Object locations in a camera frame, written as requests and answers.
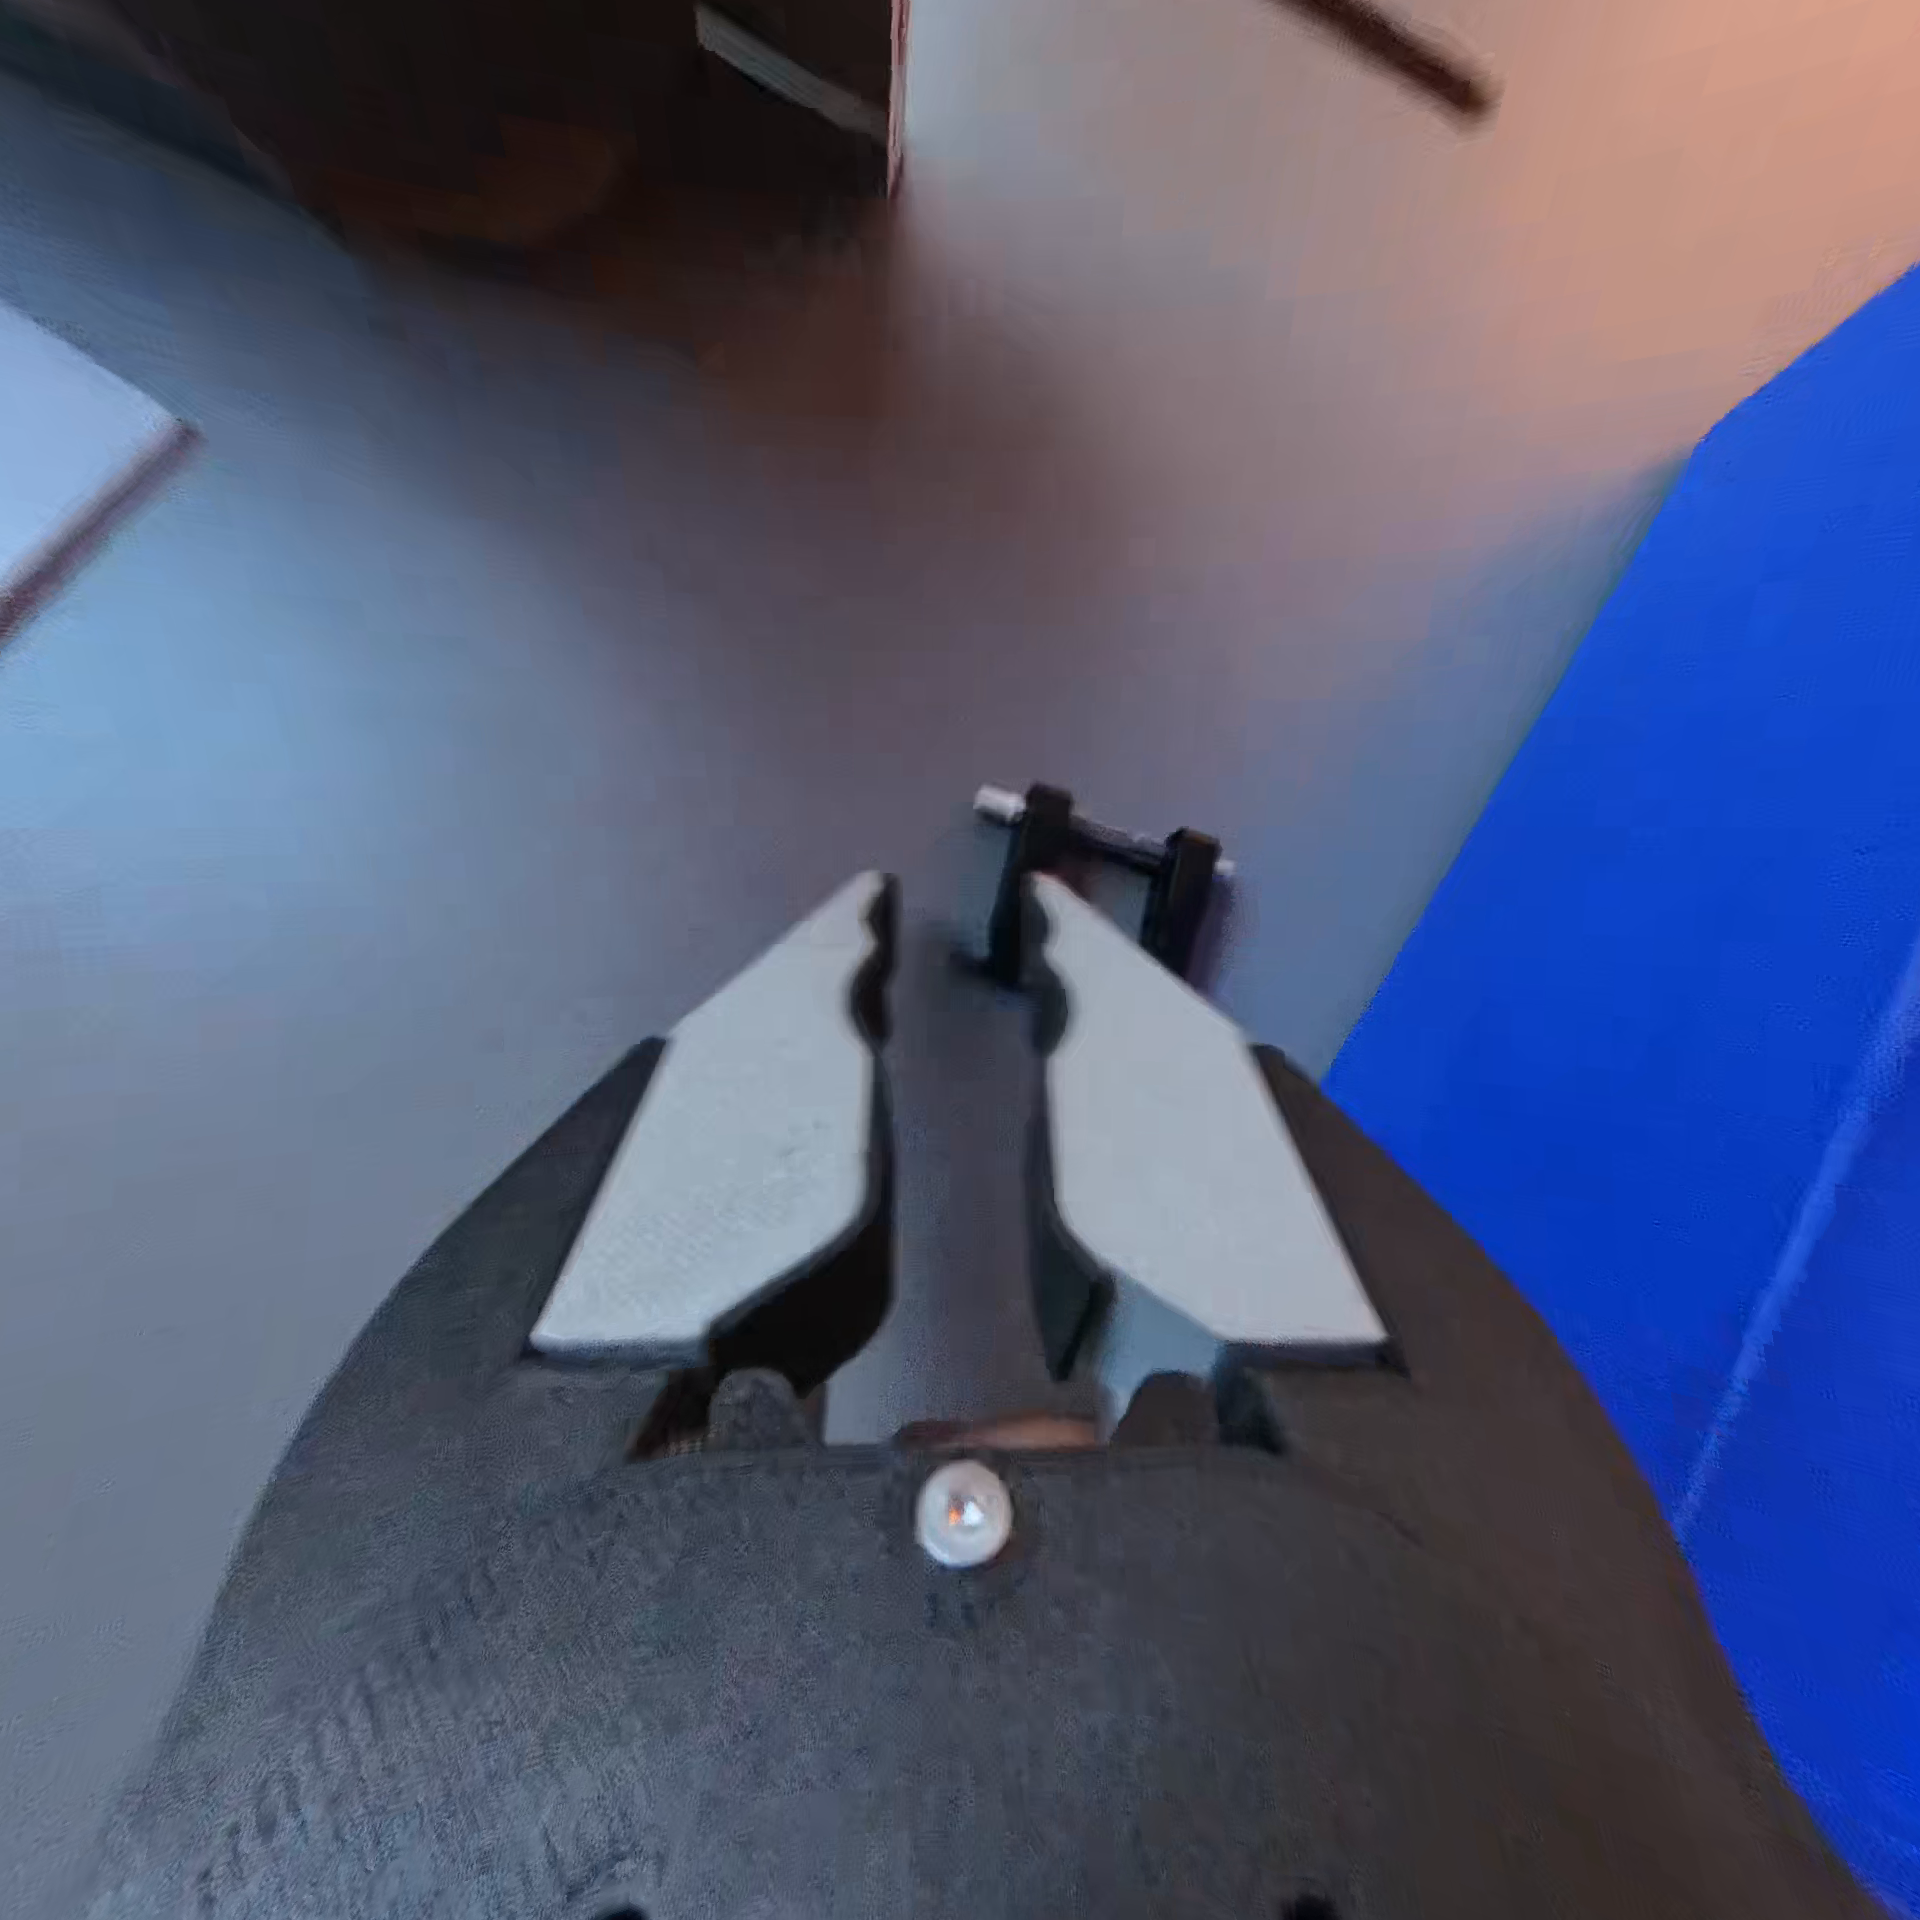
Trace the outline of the dark brown wooden furniture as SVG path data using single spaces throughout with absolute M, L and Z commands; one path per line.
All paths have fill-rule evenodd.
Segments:
M 899 0 L 7 0 L 7 68 L 361 253 L 649 324 L 859 267 Z

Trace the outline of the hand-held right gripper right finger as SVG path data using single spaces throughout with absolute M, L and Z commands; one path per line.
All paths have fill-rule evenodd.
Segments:
M 1062 878 L 1027 884 L 1039 1331 L 1127 1411 L 1157 1381 L 1393 1355 L 1265 1052 Z

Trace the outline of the blue panel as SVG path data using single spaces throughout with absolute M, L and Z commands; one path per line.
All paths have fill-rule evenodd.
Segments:
M 1920 1895 L 1920 277 L 1688 456 L 1331 1068 L 1564 1337 Z

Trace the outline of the dark thin rod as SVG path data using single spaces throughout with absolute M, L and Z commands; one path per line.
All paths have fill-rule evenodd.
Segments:
M 1369 68 L 1397 73 L 1435 109 L 1443 109 L 1459 126 L 1477 126 L 1498 109 L 1506 84 L 1498 73 L 1427 20 L 1414 20 L 1393 7 L 1373 0 L 1271 0 L 1277 12 L 1307 20 L 1348 52 L 1359 52 Z

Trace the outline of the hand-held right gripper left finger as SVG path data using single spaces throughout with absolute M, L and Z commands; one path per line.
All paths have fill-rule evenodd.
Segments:
M 892 1302 L 899 878 L 859 871 L 665 1039 L 530 1355 L 820 1389 Z

